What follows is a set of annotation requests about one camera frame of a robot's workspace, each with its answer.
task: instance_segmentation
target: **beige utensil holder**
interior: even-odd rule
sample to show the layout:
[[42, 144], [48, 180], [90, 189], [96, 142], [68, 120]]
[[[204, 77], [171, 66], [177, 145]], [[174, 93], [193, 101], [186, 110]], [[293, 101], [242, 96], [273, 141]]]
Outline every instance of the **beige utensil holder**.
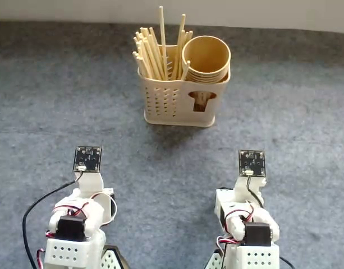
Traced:
[[[174, 59], [176, 45], [167, 46], [168, 60]], [[142, 77], [141, 92], [144, 98], [144, 118], [151, 124], [210, 127], [215, 121], [215, 111], [230, 80], [228, 74], [217, 84], [199, 84], [191, 81], [159, 81]], [[203, 112], [195, 111], [196, 99], [192, 92], [211, 92]]]

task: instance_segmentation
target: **circuit board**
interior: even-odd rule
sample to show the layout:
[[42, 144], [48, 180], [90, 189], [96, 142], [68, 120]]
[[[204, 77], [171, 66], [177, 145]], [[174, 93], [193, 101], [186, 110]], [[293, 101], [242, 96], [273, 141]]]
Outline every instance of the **circuit board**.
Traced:
[[262, 150], [239, 151], [239, 176], [265, 177], [265, 154]]
[[78, 171], [79, 165], [86, 167], [85, 172], [99, 172], [102, 147], [76, 147], [73, 170]]

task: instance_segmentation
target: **chopstick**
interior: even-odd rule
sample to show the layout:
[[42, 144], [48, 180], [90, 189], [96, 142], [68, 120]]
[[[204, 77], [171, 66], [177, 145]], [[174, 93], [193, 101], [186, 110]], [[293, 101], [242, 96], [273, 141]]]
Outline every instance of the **chopstick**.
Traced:
[[162, 6], [159, 7], [159, 25], [160, 25], [160, 39], [162, 40], [164, 80], [168, 80], [166, 33], [164, 31], [164, 13], [163, 13]]
[[140, 28], [140, 32], [135, 32], [133, 40], [137, 51], [133, 52], [134, 58], [141, 70], [141, 75], [155, 80], [185, 80], [187, 70], [186, 65], [183, 69], [182, 50], [185, 44], [192, 38], [193, 31], [185, 31], [186, 15], [182, 14], [178, 31], [178, 41], [175, 46], [174, 61], [168, 59], [166, 46], [166, 33], [164, 28], [163, 6], [159, 7], [160, 39], [158, 44], [157, 37], [152, 27]]
[[174, 58], [174, 68], [172, 72], [172, 80], [177, 79], [178, 76], [178, 67], [179, 67], [179, 59], [180, 59], [180, 50], [181, 50], [181, 42], [182, 42], [182, 30], [184, 29], [184, 24], [185, 24], [185, 14], [182, 14], [182, 19], [181, 23], [179, 25], [179, 33], [178, 33], [178, 42], [177, 42], [177, 52]]
[[150, 63], [152, 64], [153, 77], [155, 77], [157, 80], [161, 80], [162, 77], [160, 76], [157, 64], [156, 64], [154, 56], [153, 56], [152, 49], [150, 48], [150, 44], [149, 44], [147, 38], [143, 38], [143, 45], [146, 48], [148, 58], [150, 60]]
[[181, 76], [181, 80], [185, 80], [185, 78], [188, 74], [189, 67], [190, 67], [190, 61], [187, 61], [187, 65], [184, 67], [183, 74]]

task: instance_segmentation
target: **white wall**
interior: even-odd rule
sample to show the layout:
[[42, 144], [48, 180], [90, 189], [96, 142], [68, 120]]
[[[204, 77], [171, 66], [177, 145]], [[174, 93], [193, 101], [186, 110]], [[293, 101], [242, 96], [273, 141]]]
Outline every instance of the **white wall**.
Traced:
[[0, 0], [0, 20], [166, 23], [344, 33], [344, 0]]

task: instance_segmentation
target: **cup rim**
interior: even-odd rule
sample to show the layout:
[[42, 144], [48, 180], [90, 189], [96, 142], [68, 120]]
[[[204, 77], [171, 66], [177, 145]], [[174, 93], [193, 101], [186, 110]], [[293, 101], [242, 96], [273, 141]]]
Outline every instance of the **cup rim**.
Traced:
[[182, 60], [183, 60], [184, 66], [187, 64], [187, 61], [186, 61], [186, 59], [185, 59], [185, 57], [184, 57], [185, 49], [187, 48], [187, 46], [189, 45], [189, 43], [191, 43], [193, 40], [198, 39], [198, 38], [212, 38], [212, 39], [216, 39], [216, 40], [222, 42], [222, 43], [225, 45], [225, 47], [227, 48], [227, 51], [228, 51], [228, 60], [227, 60], [226, 64], [225, 64], [222, 68], [220, 68], [220, 69], [218, 69], [218, 70], [216, 70], [216, 71], [213, 71], [213, 72], [200, 72], [200, 71], [197, 71], [197, 70], [193, 69], [192, 67], [189, 67], [189, 70], [192, 70], [192, 71], [195, 72], [196, 74], [201, 74], [201, 75], [217, 75], [218, 73], [220, 73], [220, 71], [224, 70], [224, 69], [230, 64], [230, 60], [231, 60], [231, 57], [232, 57], [231, 54], [232, 54], [232, 53], [231, 53], [230, 48], [228, 47], [227, 43], [225, 43], [222, 39], [217, 38], [217, 37], [215, 37], [215, 36], [211, 36], [211, 35], [200, 35], [200, 36], [196, 36], [195, 38], [192, 38], [191, 40], [189, 40], [189, 41], [187, 42], [187, 44], [184, 45], [183, 50], [182, 50]]

